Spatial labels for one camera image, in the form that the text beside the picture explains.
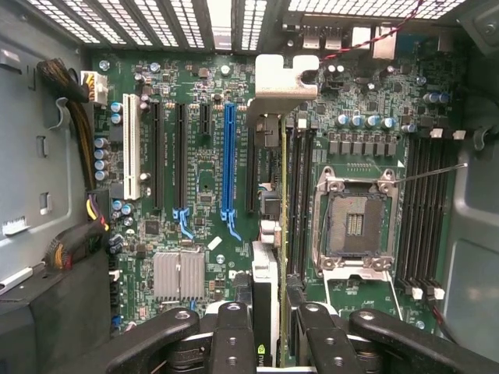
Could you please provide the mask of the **silver chipset heatsink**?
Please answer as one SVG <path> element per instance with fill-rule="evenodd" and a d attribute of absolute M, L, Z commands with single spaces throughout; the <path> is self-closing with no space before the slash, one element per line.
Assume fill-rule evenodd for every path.
<path fill-rule="evenodd" d="M 167 301 L 205 297 L 202 252 L 157 252 L 153 256 L 154 297 Z"/>

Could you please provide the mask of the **CPU socket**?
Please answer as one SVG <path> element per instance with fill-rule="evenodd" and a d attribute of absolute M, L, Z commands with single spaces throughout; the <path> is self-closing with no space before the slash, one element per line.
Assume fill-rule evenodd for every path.
<path fill-rule="evenodd" d="M 314 189 L 310 226 L 316 275 L 386 282 L 395 261 L 398 195 L 390 168 L 376 178 L 346 178 L 324 167 Z"/>

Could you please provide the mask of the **long black expansion slot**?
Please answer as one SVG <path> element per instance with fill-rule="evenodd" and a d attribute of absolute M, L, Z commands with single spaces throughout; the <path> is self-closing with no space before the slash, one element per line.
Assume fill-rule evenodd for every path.
<path fill-rule="evenodd" d="M 248 144 L 246 152 L 246 212 L 252 214 L 256 210 L 257 199 L 257 150 L 255 147 L 255 128 L 248 128 Z"/>
<path fill-rule="evenodd" d="M 188 119 L 187 106 L 176 103 L 174 126 L 175 198 L 172 214 L 174 220 L 179 223 L 181 233 L 192 240 L 194 235 L 188 225 L 190 209 L 187 204 Z"/>
<path fill-rule="evenodd" d="M 163 210 L 164 208 L 164 168 L 165 168 L 165 129 L 164 111 L 161 102 L 155 101 L 152 109 L 152 141 L 153 141 L 153 208 Z"/>

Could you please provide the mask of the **green Dell motherboard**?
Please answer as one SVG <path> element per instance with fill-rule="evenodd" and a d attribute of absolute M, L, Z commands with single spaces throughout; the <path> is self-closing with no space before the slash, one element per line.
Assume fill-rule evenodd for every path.
<path fill-rule="evenodd" d="M 94 114 L 95 178 L 98 194 L 108 197 L 101 204 L 110 226 L 110 267 L 117 281 L 111 286 L 111 326 L 128 330 L 177 306 L 204 315 L 206 307 L 235 297 L 235 275 L 252 274 L 253 247 L 258 234 L 258 211 L 246 212 L 246 116 L 255 94 L 253 56 L 187 55 L 102 52 L 91 60 L 92 71 L 108 77 L 108 103 Z M 299 278 L 298 239 L 303 180 L 305 135 L 315 129 L 307 237 L 305 298 L 324 302 L 342 318 L 362 308 L 378 309 L 428 332 L 443 326 L 442 302 L 426 299 L 425 270 L 428 261 L 430 187 L 424 178 L 426 201 L 423 211 L 419 301 L 404 291 L 405 182 L 398 184 L 395 261 L 387 281 L 325 280 L 314 271 L 310 255 L 310 226 L 313 221 L 314 189 L 323 168 L 332 166 L 346 178 L 376 178 L 390 168 L 395 180 L 407 175 L 411 138 L 426 140 L 430 171 L 432 139 L 453 135 L 452 99 L 461 66 L 443 58 L 421 58 L 414 52 L 384 62 L 367 57 L 347 57 L 325 62 L 303 81 L 317 88 L 317 95 L 301 103 L 286 118 L 288 128 L 302 132 L 299 200 L 296 225 L 296 255 L 293 273 Z M 122 95 L 140 99 L 140 198 L 124 199 Z M 153 102 L 164 111 L 165 168 L 164 208 L 153 208 Z M 187 106 L 188 164 L 187 204 L 190 209 L 188 239 L 174 220 L 175 198 L 174 126 L 175 104 Z M 199 134 L 200 104 L 211 105 L 211 136 Z M 234 209 L 235 229 L 242 241 L 233 238 L 221 220 L 224 106 L 236 106 L 236 150 Z M 271 181 L 271 154 L 257 150 L 257 187 Z M 412 226 L 412 281 L 417 244 L 418 179 Z M 201 300 L 167 301 L 154 297 L 153 256 L 157 252 L 202 252 L 205 258 L 205 297 Z"/>

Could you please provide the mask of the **black plastic shroud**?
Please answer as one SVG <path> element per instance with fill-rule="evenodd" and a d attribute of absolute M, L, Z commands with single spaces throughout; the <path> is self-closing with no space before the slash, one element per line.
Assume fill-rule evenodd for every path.
<path fill-rule="evenodd" d="M 0 296 L 0 374 L 47 374 L 109 341 L 108 257 L 43 268 Z"/>

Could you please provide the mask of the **open black PC case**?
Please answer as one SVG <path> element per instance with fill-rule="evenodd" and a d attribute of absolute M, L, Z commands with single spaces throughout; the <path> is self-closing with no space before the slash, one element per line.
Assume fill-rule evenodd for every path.
<path fill-rule="evenodd" d="M 0 0 L 0 296 L 104 252 L 111 304 L 99 105 L 80 82 L 110 51 L 457 62 L 452 137 L 469 166 L 455 175 L 444 324 L 423 331 L 499 363 L 499 0 Z M 266 369 L 256 352 L 256 374 L 317 374 L 290 355 L 289 312 L 286 296 L 284 363 Z M 105 374 L 106 346 L 132 328 L 111 326 L 109 341 L 47 374 Z"/>

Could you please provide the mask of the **long blue expansion slot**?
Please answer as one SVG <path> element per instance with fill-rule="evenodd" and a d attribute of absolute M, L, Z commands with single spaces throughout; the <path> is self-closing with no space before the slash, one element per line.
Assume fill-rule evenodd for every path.
<path fill-rule="evenodd" d="M 226 223 L 229 234 L 238 241 L 241 235 L 235 229 L 234 184 L 236 150 L 236 106 L 227 103 L 224 106 L 223 168 L 221 187 L 221 220 Z"/>

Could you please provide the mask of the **thin metal locking lever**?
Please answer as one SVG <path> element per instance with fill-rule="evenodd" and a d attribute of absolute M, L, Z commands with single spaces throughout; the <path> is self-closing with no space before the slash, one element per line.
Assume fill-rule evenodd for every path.
<path fill-rule="evenodd" d="M 420 178 L 427 178 L 427 177 L 434 176 L 434 175 L 441 175 L 441 174 L 448 173 L 450 171 L 456 171 L 458 169 L 467 168 L 468 166 L 469 166 L 468 163 L 462 163 L 462 164 L 456 164 L 454 166 L 450 166 L 450 167 L 446 167 L 446 168 L 440 168 L 437 170 L 426 171 L 426 172 L 421 173 L 421 174 L 412 175 L 409 177 L 405 177 L 405 178 L 391 181 L 391 184 L 398 185 L 398 184 L 402 184 L 404 182 L 414 181 L 414 180 L 420 179 Z"/>

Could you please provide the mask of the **white PCI expansion slot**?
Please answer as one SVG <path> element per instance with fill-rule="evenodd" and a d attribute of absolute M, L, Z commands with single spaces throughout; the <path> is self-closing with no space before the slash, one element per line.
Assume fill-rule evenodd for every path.
<path fill-rule="evenodd" d="M 140 99 L 122 95 L 124 199 L 140 198 Z"/>

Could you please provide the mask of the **white power connector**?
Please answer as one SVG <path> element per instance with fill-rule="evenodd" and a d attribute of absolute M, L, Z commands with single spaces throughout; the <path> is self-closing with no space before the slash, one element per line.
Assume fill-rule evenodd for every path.
<path fill-rule="evenodd" d="M 81 71 L 80 82 L 88 88 L 88 99 L 92 104 L 106 106 L 108 103 L 108 77 L 95 71 Z"/>

